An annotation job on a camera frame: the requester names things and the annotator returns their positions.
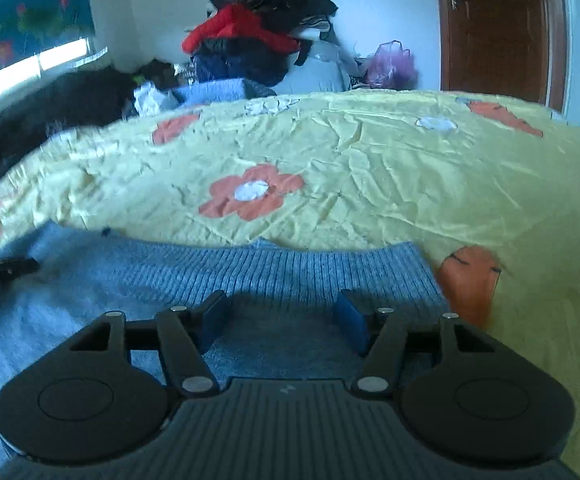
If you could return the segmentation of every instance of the purple plastic bag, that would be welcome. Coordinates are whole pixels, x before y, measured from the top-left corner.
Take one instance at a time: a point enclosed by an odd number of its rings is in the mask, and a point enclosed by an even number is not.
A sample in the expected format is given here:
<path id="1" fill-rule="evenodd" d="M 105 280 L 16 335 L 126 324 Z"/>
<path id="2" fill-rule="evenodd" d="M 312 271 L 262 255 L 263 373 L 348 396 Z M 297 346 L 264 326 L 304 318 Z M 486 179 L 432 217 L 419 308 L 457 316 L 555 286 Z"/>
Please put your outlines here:
<path id="1" fill-rule="evenodd" d="M 371 87 L 391 90 L 410 88 L 416 80 L 414 56 L 409 49 L 404 50 L 401 41 L 379 45 L 365 75 Z"/>

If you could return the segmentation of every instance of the gray-blue garment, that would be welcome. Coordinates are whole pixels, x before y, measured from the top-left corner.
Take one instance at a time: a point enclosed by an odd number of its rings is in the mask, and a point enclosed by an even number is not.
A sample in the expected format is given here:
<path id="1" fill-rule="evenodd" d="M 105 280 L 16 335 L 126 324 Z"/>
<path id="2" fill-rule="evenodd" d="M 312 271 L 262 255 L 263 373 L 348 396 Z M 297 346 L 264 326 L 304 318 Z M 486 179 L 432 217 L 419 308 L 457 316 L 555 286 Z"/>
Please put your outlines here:
<path id="1" fill-rule="evenodd" d="M 267 86 L 244 78 L 207 81 L 182 86 L 172 90 L 172 92 L 186 108 L 208 103 L 224 103 L 276 95 L 276 92 Z"/>
<path id="2" fill-rule="evenodd" d="M 230 376 L 350 380 L 361 359 L 331 319 L 343 288 L 423 323 L 446 307 L 410 243 L 329 253 L 265 240 L 196 249 L 50 222 L 0 254 L 22 256 L 35 258 L 41 270 L 0 288 L 0 388 L 108 310 L 151 319 L 170 306 L 198 306 L 218 289 L 232 299 L 233 320 L 205 359 L 222 384 Z M 163 380 L 156 352 L 133 352 L 132 362 Z M 0 445 L 0 465 L 5 459 Z"/>

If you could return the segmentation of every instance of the yellow bed sheet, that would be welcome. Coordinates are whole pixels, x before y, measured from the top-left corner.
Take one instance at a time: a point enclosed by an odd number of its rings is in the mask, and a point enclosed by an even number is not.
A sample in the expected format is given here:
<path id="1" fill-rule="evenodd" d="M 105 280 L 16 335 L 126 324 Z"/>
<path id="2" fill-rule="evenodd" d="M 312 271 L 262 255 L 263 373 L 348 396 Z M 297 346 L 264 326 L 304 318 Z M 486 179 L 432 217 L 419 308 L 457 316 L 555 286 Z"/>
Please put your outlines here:
<path id="1" fill-rule="evenodd" d="M 580 474 L 580 129 L 539 105 L 494 96 L 297 99 L 205 107 L 162 146 L 152 142 L 157 123 L 180 113 L 52 139 L 0 182 L 0 247 L 48 219 L 193 246 L 265 237 L 330 250 L 413 240 L 437 265 L 464 245 L 485 246 L 503 269 L 489 332 L 574 396 L 564 460 Z M 478 115 L 468 100 L 499 103 L 544 136 Z M 252 104 L 263 114 L 250 115 Z M 234 189 L 262 164 L 302 182 L 287 177 L 282 200 L 251 221 L 235 202 L 222 218 L 199 213 L 213 183 L 235 176 L 219 184 Z"/>

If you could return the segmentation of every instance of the silver screw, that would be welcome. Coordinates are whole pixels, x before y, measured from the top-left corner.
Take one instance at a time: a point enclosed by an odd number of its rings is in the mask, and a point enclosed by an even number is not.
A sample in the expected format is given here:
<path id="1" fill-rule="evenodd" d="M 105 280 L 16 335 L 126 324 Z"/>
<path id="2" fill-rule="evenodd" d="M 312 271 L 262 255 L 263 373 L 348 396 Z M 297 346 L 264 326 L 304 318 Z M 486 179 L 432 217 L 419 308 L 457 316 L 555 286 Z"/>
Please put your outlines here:
<path id="1" fill-rule="evenodd" d="M 204 394 L 214 387 L 214 381 L 207 377 L 197 375 L 188 377 L 181 383 L 181 386 L 186 392 L 190 392 L 191 394 Z"/>
<path id="2" fill-rule="evenodd" d="M 359 390 L 363 390 L 370 394 L 377 394 L 387 390 L 390 384 L 382 377 L 369 376 L 362 377 L 356 381 L 356 386 L 359 387 Z"/>

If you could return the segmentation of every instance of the wooden door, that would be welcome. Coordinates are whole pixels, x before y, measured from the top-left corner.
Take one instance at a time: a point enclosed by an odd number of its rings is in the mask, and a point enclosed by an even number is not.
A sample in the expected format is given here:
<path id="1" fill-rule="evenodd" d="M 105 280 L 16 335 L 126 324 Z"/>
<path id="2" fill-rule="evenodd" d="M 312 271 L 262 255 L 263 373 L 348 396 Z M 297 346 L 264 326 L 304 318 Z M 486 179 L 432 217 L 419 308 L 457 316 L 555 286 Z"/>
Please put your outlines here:
<path id="1" fill-rule="evenodd" d="M 442 89 L 545 104 L 547 0 L 441 0 Z"/>

